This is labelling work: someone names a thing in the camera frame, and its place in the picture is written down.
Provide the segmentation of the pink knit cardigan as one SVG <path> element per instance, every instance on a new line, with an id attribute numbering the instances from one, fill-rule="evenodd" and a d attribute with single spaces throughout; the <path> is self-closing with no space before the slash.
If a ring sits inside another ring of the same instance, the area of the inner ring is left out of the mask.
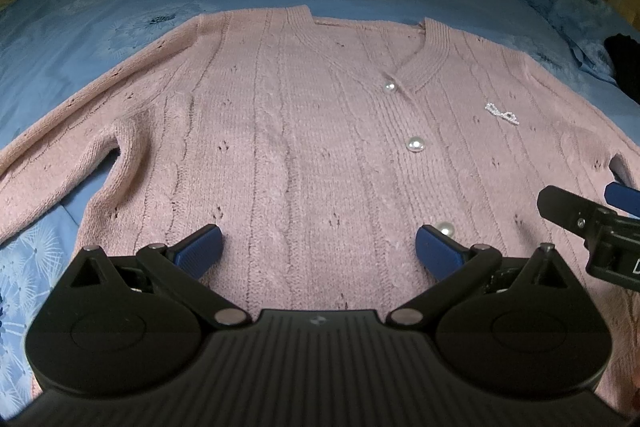
<path id="1" fill-rule="evenodd" d="M 553 243 L 611 329 L 598 392 L 628 411 L 639 298 L 590 277 L 578 237 L 539 217 L 548 185 L 601 202 L 639 149 L 527 54 L 434 20 L 317 18 L 304 6 L 199 15 L 51 110 L 1 153 L 9 239 L 111 152 L 77 244 L 128 255 L 207 223 L 208 283 L 264 308 L 388 312 L 427 288 L 416 230 L 508 255 Z"/>

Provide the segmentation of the blue dandelion bed sheet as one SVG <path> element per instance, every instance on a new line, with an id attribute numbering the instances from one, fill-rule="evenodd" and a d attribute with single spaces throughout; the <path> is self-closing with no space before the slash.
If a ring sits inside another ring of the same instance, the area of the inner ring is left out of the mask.
<path id="1" fill-rule="evenodd" d="M 304 4 L 316 15 L 424 18 L 527 53 L 631 139 L 639 107 L 579 68 L 566 41 L 524 0 L 17 0 L 1 13 L 1 139 L 9 142 L 97 75 L 191 17 Z"/>

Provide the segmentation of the black clothing on pillow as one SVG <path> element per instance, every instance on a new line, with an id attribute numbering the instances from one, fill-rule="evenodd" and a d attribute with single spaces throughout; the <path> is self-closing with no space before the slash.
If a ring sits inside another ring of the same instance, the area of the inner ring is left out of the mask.
<path id="1" fill-rule="evenodd" d="M 640 43 L 631 36 L 617 34 L 604 40 L 604 48 L 612 63 L 616 86 L 628 98 L 640 103 Z"/>

